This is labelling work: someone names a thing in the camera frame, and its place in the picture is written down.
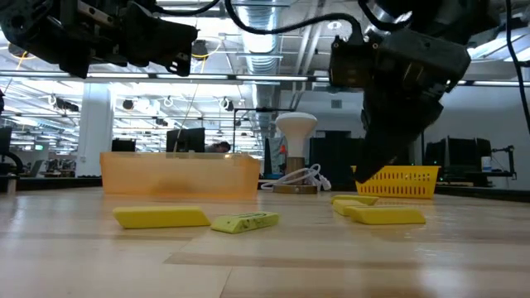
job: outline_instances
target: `white pillar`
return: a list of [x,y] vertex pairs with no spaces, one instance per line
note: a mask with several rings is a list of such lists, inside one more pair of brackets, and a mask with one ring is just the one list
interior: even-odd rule
[[101,176],[99,154],[110,151],[113,139],[115,101],[108,84],[85,84],[76,175]]

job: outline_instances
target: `orange object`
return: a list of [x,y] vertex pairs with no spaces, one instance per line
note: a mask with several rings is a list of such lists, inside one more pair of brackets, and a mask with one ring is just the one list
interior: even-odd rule
[[360,195],[432,199],[439,166],[385,166],[368,181],[355,181]]
[[107,195],[254,199],[259,161],[243,154],[105,152]]

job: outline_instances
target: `yellow object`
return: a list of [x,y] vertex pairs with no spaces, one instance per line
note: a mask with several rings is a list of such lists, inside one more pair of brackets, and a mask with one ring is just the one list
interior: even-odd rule
[[245,154],[105,152],[106,195],[168,199],[256,199],[259,161]]
[[346,216],[345,214],[345,208],[349,206],[357,206],[357,207],[366,207],[365,204],[351,199],[335,199],[333,201],[333,209],[340,215]]
[[335,202],[336,199],[348,199],[355,200],[366,205],[373,205],[378,201],[378,197],[366,196],[366,195],[335,195],[331,198],[331,204]]
[[242,233],[278,224],[280,216],[272,212],[252,212],[238,215],[219,216],[212,229],[225,233]]
[[362,224],[424,224],[420,210],[407,207],[351,206],[344,208],[352,221]]
[[113,210],[114,218],[124,228],[172,228],[208,226],[200,207],[154,206],[118,207]]
[[368,181],[357,185],[361,195],[432,199],[439,166],[385,166]]

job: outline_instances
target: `person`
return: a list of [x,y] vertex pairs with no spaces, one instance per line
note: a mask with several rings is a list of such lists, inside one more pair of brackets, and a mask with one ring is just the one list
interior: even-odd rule
[[215,143],[213,145],[208,145],[205,148],[206,153],[227,153],[230,152],[232,147],[228,142]]

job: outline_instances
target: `black cable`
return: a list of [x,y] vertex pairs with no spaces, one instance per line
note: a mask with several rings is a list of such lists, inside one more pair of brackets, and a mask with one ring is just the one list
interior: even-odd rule
[[319,22],[337,21],[337,20],[345,20],[348,23],[350,23],[353,33],[361,32],[361,25],[359,24],[359,22],[354,17],[346,13],[330,13],[330,14],[326,14],[320,17],[313,17],[309,20],[305,20],[297,24],[293,24],[290,26],[285,26],[285,27],[281,27],[277,29],[272,29],[272,30],[257,29],[257,28],[252,28],[250,26],[247,26],[243,23],[243,21],[241,21],[241,19],[238,17],[237,13],[234,10],[234,7],[232,6],[231,0],[224,0],[224,6],[226,8],[226,12],[229,14],[232,21],[234,21],[234,23],[239,28],[245,30],[246,32],[253,33],[253,34],[259,34],[259,35],[281,34],[281,33],[293,31],[296,29],[300,29],[305,26],[314,25]]
[[515,66],[515,72],[517,73],[517,80],[519,82],[519,93],[521,94],[521,100],[523,102],[523,112],[524,117],[527,121],[528,133],[530,133],[530,113],[528,112],[528,103],[527,95],[524,92],[524,81],[523,81],[523,72],[521,71],[521,66],[519,65],[519,60],[517,59],[517,54],[513,50],[512,44],[512,1],[506,0],[506,45],[512,56],[513,66]]
[[412,16],[411,16],[408,20],[399,22],[399,23],[382,22],[376,16],[374,16],[373,12],[368,7],[368,0],[358,0],[358,3],[364,15],[379,30],[389,31],[389,32],[400,30],[406,27],[412,20]]
[[163,14],[166,14],[168,16],[173,16],[173,17],[191,17],[191,16],[194,16],[194,15],[198,15],[200,13],[203,13],[203,12],[207,12],[210,8],[212,8],[215,5],[217,5],[217,3],[219,3],[220,1],[221,0],[214,0],[214,1],[204,5],[203,7],[199,8],[199,9],[195,9],[194,11],[188,11],[188,12],[174,12],[174,11],[166,10],[166,9],[164,9],[162,7],[159,7],[159,6],[155,6],[154,12],[163,13]]

